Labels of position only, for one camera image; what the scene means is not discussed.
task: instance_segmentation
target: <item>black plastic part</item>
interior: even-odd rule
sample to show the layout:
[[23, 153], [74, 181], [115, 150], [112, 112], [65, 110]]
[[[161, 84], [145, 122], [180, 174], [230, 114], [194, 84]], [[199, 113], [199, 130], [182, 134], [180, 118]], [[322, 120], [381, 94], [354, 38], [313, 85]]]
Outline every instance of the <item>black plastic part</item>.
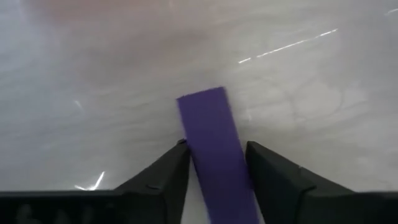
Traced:
[[189, 162], [181, 143], [115, 190], [0, 193], [0, 223], [180, 223]]
[[356, 193], [249, 141], [246, 162], [267, 224], [398, 223], [398, 193]]

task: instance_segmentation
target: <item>purple card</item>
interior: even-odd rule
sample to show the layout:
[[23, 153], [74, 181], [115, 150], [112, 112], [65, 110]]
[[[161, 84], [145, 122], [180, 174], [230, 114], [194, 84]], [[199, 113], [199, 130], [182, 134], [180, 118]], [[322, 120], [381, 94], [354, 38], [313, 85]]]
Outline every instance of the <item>purple card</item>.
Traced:
[[178, 101], [212, 224], [258, 224], [248, 169], [223, 87]]

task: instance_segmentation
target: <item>purple strip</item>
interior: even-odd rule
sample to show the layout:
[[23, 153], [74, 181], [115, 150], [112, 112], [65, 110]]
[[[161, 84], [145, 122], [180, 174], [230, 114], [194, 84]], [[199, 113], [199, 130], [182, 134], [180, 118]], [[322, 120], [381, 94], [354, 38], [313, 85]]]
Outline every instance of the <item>purple strip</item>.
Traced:
[[178, 101], [212, 224], [258, 224], [248, 169], [223, 87]]

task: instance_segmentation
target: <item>purple paper strip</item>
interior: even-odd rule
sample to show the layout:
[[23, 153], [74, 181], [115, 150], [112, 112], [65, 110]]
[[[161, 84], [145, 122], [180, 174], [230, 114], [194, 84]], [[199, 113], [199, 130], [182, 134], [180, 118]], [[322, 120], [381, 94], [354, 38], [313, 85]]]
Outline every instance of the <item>purple paper strip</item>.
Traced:
[[212, 224], [258, 224], [248, 169], [223, 87], [178, 101]]

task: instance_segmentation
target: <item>white surface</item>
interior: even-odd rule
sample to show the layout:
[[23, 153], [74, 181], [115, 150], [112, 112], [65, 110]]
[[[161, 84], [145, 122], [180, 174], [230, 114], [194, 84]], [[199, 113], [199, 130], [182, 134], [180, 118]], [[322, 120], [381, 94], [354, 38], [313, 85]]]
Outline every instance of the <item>white surface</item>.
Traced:
[[175, 98], [220, 85], [242, 142], [397, 190], [397, 40], [393, 0], [2, 0], [0, 190], [111, 189], [183, 136]]

